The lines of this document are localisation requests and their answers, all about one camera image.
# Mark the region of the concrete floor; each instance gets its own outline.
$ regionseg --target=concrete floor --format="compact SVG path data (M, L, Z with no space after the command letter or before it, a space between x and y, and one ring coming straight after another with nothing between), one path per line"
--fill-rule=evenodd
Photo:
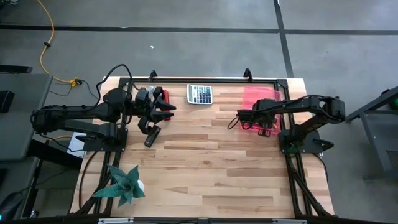
M273 0L43 2L59 26L278 28ZM398 30L395 0L279 2L286 29ZM33 0L5 8L0 20L49 24ZM0 31L0 63L28 65L33 73L42 73L39 55L49 36L48 31ZM79 77L92 89L119 63L127 64L133 75L157 70L159 75L240 77L249 67L255 77L287 77L279 34L60 31L52 44L45 56L52 75ZM305 79L307 92L340 96L347 113L398 84L396 35L287 35L287 45L294 77ZM115 75L125 72L118 70ZM68 87L53 85L52 90L66 93ZM49 94L46 103L88 105L95 101L86 88L77 88L68 97ZM360 121L325 126L320 132L335 143L325 153L335 213L396 223L397 183L362 180L379 164Z

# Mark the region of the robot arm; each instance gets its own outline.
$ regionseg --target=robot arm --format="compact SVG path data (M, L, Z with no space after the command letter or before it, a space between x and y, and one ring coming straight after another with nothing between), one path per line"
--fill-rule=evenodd
M237 117L242 125L258 124L271 128L276 114L311 112L312 118L302 124L295 124L289 134L283 135L284 144L302 146L307 135L325 124L338 124L345 120L345 104L338 97L309 95L296 100L258 100L252 110L238 110Z
M149 98L149 92L141 88L135 100L132 95L122 88L115 88L103 97L103 103L96 106L45 106L34 111L30 117L33 129L39 134L45 134L56 130L77 131L87 133L89 139L100 138L102 140L117 139L119 131L116 125L121 115L140 117L139 129L143 134L151 134L152 129L156 130L151 136L152 142L160 131L156 125L149 126L173 116L173 113L157 111L175 110L176 107L165 103L162 99L163 89L157 87L154 91L154 100ZM77 121L78 119L100 119L107 123L98 125Z

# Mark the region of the red object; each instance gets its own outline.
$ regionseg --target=red object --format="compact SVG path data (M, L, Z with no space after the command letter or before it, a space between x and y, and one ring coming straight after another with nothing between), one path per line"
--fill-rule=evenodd
M266 87L257 87L257 86L245 86L243 89L243 104L242 109L253 109L253 104L257 102L257 100L261 99L273 99L276 101L280 101L280 93L271 88ZM278 134L280 130L280 122L279 115L275 116L276 123L274 123L273 128L267 128L266 131L269 131L271 134ZM263 129L258 125L253 125L249 130Z
M163 95L164 95L164 101L166 103L170 103L170 99L169 99L169 93L167 90L163 90ZM165 121L170 121L171 118L166 118L164 119Z

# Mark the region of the wooden tabletop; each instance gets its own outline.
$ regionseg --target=wooden tabletop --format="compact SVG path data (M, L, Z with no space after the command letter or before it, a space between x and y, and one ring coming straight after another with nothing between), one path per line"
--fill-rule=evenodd
M119 78L110 77L103 84L101 95L116 88ZM288 84L291 99L306 95L303 79L288 79ZM146 136L137 127L138 118L133 118L128 126L127 146L119 167L128 172L139 165L146 196L120 208L116 198L112 216L294 217L285 158L280 153L277 136L261 137L239 126L226 129L242 105L244 86L273 89L272 85L212 83L214 103L208 106L187 103L186 83L136 85L162 86L177 109L171 121L158 124L162 130L150 149L144 146ZM311 114L296 113L294 117L296 123L302 123ZM80 177L90 155L83 160ZM97 153L88 166L83 203L98 185L103 156L103 152ZM309 189L324 208L333 213L322 163L314 155L304 154L303 164ZM78 187L71 212L78 210ZM297 192L304 212L302 192Z

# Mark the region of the succulent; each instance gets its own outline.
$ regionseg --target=succulent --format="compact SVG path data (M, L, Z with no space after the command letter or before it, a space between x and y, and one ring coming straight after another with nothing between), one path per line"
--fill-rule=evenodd
M130 170L128 174L125 174L122 170L111 165L108 165L108 169L111 173L111 177L114 179L116 184L112 184L95 192L93 197L120 196L118 207L124 205L126 202L131 203L133 197L145 197L144 192L138 185L138 166L135 166L135 168Z

